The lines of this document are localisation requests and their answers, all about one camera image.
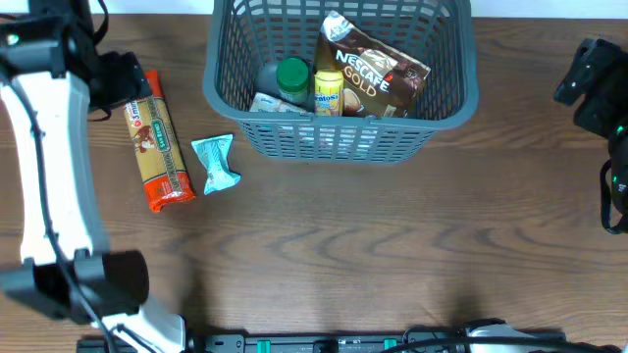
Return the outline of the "red spaghetti packet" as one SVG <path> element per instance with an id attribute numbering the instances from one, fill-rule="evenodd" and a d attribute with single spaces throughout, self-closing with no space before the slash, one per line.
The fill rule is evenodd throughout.
<path id="1" fill-rule="evenodd" d="M 146 79 L 151 95 L 125 106 L 134 155 L 152 212 L 195 198 L 157 71 Z"/>

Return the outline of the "mint green pouch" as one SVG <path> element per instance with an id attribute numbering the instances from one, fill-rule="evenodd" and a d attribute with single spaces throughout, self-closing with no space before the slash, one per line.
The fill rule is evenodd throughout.
<path id="1" fill-rule="evenodd" d="M 203 189 L 205 195 L 231 188 L 240 182 L 241 175 L 233 172 L 228 162 L 233 141 L 234 136 L 229 133 L 191 142 L 207 173 Z"/>

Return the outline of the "tissue pack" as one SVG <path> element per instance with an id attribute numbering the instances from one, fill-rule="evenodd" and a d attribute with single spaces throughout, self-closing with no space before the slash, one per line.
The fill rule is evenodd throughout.
<path id="1" fill-rule="evenodd" d="M 261 92 L 255 94 L 249 111 L 253 113 L 307 113 L 300 107 Z"/>

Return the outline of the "green lidded jar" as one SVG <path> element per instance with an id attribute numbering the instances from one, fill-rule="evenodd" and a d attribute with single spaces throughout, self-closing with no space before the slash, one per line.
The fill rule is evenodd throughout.
<path id="1" fill-rule="evenodd" d="M 276 82 L 280 97 L 293 105 L 304 104 L 309 96 L 310 71 L 299 58 L 287 58 L 279 62 Z"/>

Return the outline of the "yellow Mentos bottle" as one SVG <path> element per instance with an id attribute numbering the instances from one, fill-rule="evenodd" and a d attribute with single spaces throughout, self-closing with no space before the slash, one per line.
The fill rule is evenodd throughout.
<path id="1" fill-rule="evenodd" d="M 339 117 L 343 109 L 343 75 L 341 71 L 319 70 L 315 74 L 315 114 Z"/>

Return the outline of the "brown Nescafe Gold bag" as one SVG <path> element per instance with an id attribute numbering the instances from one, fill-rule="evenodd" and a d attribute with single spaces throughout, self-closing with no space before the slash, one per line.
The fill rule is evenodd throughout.
<path id="1" fill-rule="evenodd" d="M 344 116 L 404 118 L 431 69 L 332 11 L 320 27 L 314 72 L 341 81 L 332 94 L 342 101 Z"/>

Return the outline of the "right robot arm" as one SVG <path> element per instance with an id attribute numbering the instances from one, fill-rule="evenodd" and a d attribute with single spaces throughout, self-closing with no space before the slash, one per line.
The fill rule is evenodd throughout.
<path id="1" fill-rule="evenodd" d="M 611 234 L 627 231 L 627 52 L 603 39 L 584 39 L 553 100 L 571 106 L 573 123 L 607 142 L 600 171 L 601 224 Z"/>

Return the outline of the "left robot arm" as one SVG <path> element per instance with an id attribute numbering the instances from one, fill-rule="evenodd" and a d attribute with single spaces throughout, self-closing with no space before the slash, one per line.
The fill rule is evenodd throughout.
<path id="1" fill-rule="evenodd" d="M 146 262 L 114 252 L 98 211 L 89 114 L 146 98 L 133 53 L 100 53 L 107 33 L 86 0 L 29 0 L 1 26 L 1 99 L 16 139 L 24 198 L 21 265 L 4 272 L 11 299 L 53 320 L 98 328 L 102 347 L 184 352 L 184 319 L 149 295 Z"/>

